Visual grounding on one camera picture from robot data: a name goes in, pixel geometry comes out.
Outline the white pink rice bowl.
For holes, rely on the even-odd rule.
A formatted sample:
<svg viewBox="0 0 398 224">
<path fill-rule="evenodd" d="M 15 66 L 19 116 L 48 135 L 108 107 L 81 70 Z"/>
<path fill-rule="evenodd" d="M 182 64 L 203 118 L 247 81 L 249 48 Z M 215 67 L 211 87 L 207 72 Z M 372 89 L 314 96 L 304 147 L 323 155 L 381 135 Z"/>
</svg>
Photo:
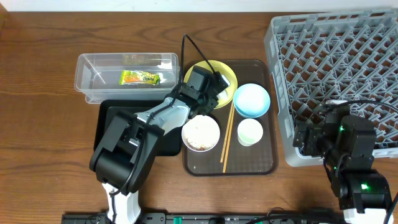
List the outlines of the white pink rice bowl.
<svg viewBox="0 0 398 224">
<path fill-rule="evenodd" d="M 220 139 L 220 127 L 210 116 L 197 115 L 182 128 L 182 141 L 190 150 L 206 152 L 213 149 Z"/>
</svg>

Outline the wooden chopstick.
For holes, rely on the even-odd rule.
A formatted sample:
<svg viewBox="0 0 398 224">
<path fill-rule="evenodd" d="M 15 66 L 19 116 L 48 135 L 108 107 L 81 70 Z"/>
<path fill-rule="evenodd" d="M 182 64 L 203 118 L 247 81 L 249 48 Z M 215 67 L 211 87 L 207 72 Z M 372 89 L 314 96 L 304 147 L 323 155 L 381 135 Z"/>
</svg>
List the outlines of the wooden chopstick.
<svg viewBox="0 0 398 224">
<path fill-rule="evenodd" d="M 233 118 L 233 111 L 234 111 L 234 103 L 233 103 L 233 101 L 231 101 L 231 107 L 230 107 L 230 111 L 229 111 L 228 122 L 227 122 L 227 127 L 226 127 L 225 136 L 224 136 L 224 142 L 223 142 L 223 148 L 222 148 L 221 158 L 220 158 L 221 163 L 223 163 L 223 161 L 224 161 L 224 154 L 225 154 L 225 150 L 226 150 L 226 144 L 228 141 L 229 128 L 231 126 L 231 120 Z"/>
<path fill-rule="evenodd" d="M 231 120 L 231 126 L 229 128 L 228 141 L 227 141 L 227 144 L 226 144 L 226 150 L 225 150 L 225 154 L 224 154 L 224 161 L 222 163 L 223 164 L 223 173 L 226 172 L 226 167 L 227 167 L 227 163 L 228 163 L 229 147 L 230 147 L 230 142 L 231 142 L 233 121 L 234 121 L 234 112 L 235 112 L 235 108 L 234 108 L 234 111 L 233 111 L 233 118 Z"/>
</svg>

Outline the yellow plate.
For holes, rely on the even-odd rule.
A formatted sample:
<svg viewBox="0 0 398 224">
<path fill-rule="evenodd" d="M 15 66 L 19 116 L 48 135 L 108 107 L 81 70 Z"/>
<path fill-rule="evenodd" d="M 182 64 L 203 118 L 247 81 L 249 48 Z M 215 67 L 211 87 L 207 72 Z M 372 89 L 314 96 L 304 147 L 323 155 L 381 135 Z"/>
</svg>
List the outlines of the yellow plate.
<svg viewBox="0 0 398 224">
<path fill-rule="evenodd" d="M 232 68 L 230 66 L 228 66 L 227 64 L 225 64 L 221 61 L 217 61 L 217 60 L 209 60 L 209 62 L 212 65 L 212 67 L 215 69 L 216 72 L 220 72 L 230 82 L 230 86 L 225 89 L 228 93 L 228 99 L 227 100 L 218 100 L 218 105 L 215 107 L 215 109 L 219 109 L 219 108 L 226 106 L 227 104 L 229 104 L 232 101 L 234 93 L 238 88 L 238 81 L 237 81 L 236 75 L 233 72 Z M 190 77 L 190 74 L 191 74 L 194 66 L 203 67 L 203 68 L 211 71 L 210 66 L 204 60 L 202 60 L 201 62 L 197 62 L 197 63 L 193 64 L 188 69 L 187 72 L 185 72 L 185 76 L 183 79 L 183 81 L 185 83 L 188 82 L 188 79 Z"/>
</svg>

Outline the light blue bowl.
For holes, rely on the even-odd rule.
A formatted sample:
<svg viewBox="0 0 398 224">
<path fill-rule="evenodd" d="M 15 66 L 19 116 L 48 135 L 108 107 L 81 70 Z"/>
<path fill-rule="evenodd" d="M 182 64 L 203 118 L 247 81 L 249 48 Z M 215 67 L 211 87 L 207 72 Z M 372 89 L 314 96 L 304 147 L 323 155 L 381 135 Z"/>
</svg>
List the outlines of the light blue bowl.
<svg viewBox="0 0 398 224">
<path fill-rule="evenodd" d="M 267 90 L 258 84 L 247 83 L 234 93 L 235 110 L 244 118 L 258 118 L 266 114 L 271 107 L 271 98 Z"/>
</svg>

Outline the white cup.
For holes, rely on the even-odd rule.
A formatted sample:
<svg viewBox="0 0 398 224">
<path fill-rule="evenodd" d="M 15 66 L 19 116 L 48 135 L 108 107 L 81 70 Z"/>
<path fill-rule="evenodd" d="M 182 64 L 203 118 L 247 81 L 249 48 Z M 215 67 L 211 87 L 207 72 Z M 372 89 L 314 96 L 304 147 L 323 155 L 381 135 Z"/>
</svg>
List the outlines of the white cup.
<svg viewBox="0 0 398 224">
<path fill-rule="evenodd" d="M 238 142 L 245 147 L 252 146 L 259 142 L 263 136 L 263 127 L 255 119 L 242 120 L 237 128 Z"/>
</svg>

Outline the green snack wrapper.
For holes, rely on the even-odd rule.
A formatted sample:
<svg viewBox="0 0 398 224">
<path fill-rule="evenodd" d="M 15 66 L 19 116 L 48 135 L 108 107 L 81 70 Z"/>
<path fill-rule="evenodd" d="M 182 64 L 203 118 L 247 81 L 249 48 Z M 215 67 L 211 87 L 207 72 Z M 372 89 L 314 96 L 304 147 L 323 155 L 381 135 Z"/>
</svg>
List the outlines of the green snack wrapper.
<svg viewBox="0 0 398 224">
<path fill-rule="evenodd" d="M 140 70 L 123 70 L 119 79 L 120 85 L 158 85 L 160 75 Z"/>
</svg>

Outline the white tissue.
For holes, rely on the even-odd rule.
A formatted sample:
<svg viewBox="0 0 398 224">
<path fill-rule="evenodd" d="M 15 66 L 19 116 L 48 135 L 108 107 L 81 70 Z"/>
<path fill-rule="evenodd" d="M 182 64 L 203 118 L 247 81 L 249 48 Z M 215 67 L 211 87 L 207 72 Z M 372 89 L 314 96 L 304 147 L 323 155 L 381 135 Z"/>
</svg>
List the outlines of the white tissue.
<svg viewBox="0 0 398 224">
<path fill-rule="evenodd" d="M 230 82 L 228 80 L 225 80 L 227 86 L 230 86 Z M 223 90 L 221 93 L 217 95 L 218 100 L 227 100 L 228 99 L 228 93 L 226 90 Z"/>
</svg>

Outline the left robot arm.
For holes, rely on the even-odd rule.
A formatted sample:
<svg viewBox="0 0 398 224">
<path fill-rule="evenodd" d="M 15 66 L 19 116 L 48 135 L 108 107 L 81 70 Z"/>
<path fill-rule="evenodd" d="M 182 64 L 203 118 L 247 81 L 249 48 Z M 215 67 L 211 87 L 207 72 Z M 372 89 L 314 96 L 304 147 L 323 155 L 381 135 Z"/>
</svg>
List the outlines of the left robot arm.
<svg viewBox="0 0 398 224">
<path fill-rule="evenodd" d="M 103 184 L 111 223 L 135 223 L 141 214 L 138 191 L 149 175 L 162 139 L 196 115 L 218 105 L 226 84 L 178 84 L 163 102 L 147 111 L 113 116 L 90 159 Z"/>
</svg>

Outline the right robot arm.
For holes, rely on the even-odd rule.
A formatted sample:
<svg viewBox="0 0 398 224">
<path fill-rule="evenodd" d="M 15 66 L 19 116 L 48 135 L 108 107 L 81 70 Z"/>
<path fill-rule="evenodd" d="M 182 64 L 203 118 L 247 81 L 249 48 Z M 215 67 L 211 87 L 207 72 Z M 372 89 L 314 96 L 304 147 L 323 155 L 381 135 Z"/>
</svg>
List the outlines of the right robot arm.
<svg viewBox="0 0 398 224">
<path fill-rule="evenodd" d="M 297 121 L 293 145 L 323 159 L 346 223 L 393 223 L 397 197 L 373 169 L 373 122 L 351 113 L 347 103 L 327 106 L 324 115 L 318 124 Z"/>
</svg>

